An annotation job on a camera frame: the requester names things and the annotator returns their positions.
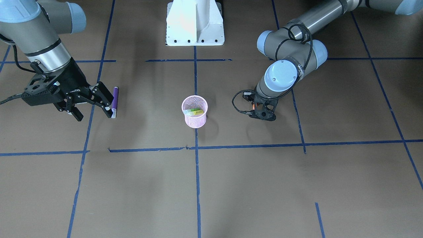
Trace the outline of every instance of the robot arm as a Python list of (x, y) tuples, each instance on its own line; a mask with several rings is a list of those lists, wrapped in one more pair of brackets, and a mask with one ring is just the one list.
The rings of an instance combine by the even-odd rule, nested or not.
[(411, 15), (423, 8), (423, 0), (326, 0), (278, 31), (264, 31), (257, 40), (257, 49), (276, 61), (266, 70), (255, 90), (236, 94), (242, 92), (243, 98), (252, 103), (253, 110), (240, 111), (232, 100), (236, 110), (252, 118), (274, 121), (278, 100), (327, 60), (326, 47), (313, 40), (312, 34), (357, 7)]
[(0, 104), (19, 97), (31, 106), (52, 103), (81, 121), (83, 115), (75, 104), (88, 102), (101, 107), (110, 118), (113, 95), (102, 82), (88, 84), (58, 36), (83, 31), (85, 22), (83, 10), (75, 3), (0, 0), (0, 39), (15, 52), (18, 46), (31, 62), (33, 71), (27, 71), (36, 73), (23, 93)]

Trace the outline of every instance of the light blue joint cap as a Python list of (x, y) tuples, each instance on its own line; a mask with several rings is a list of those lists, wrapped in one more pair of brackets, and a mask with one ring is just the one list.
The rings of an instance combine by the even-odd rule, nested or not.
[(0, 0), (0, 21), (27, 22), (36, 18), (41, 8), (34, 0)]
[(72, 18), (72, 32), (78, 33), (83, 30), (85, 30), (85, 27), (87, 26), (87, 18), (85, 17), (84, 10), (76, 4), (76, 3), (68, 3), (69, 10), (71, 10), (71, 18)]
[(413, 15), (423, 8), (423, 0), (404, 0), (395, 11), (397, 15)]
[(264, 73), (264, 82), (270, 90), (283, 92), (295, 83), (297, 76), (298, 71), (293, 63), (288, 60), (278, 60), (267, 68)]
[(317, 66), (319, 68), (327, 60), (327, 49), (326, 46), (318, 40), (313, 40), (313, 51), (316, 56)]
[(264, 43), (266, 42), (266, 38), (270, 32), (273, 32), (273, 31), (271, 30), (264, 31), (262, 34), (260, 34), (260, 36), (257, 39), (257, 49), (265, 56), (267, 55), (264, 53)]

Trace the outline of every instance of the pink mesh cup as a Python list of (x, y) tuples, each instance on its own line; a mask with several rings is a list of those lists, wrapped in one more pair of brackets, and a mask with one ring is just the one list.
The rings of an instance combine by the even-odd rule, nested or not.
[(203, 97), (200, 97), (197, 95), (189, 96), (185, 98), (185, 100), (182, 102), (181, 108), (182, 108), (182, 111), (187, 109), (201, 108), (201, 110), (204, 111), (204, 113), (201, 115), (187, 116), (184, 114), (185, 123), (191, 128), (200, 128), (204, 126), (207, 120), (206, 113), (207, 113), (207, 108), (209, 108), (209, 106), (207, 105), (207, 102)]

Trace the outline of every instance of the purple marker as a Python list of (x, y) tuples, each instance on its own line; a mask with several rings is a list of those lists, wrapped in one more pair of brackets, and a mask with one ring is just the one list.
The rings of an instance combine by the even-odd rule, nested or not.
[(112, 101), (112, 118), (116, 118), (116, 114), (118, 112), (118, 96), (119, 96), (119, 88), (115, 87), (113, 89), (113, 101)]

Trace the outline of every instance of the green highlighter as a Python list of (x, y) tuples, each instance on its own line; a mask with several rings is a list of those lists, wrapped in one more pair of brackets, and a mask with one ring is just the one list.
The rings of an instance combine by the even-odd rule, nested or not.
[(201, 108), (186, 109), (186, 110), (183, 110), (183, 112), (184, 112), (184, 114), (187, 114), (187, 113), (189, 113), (189, 112), (192, 112), (192, 111), (199, 111), (199, 110), (201, 110)]

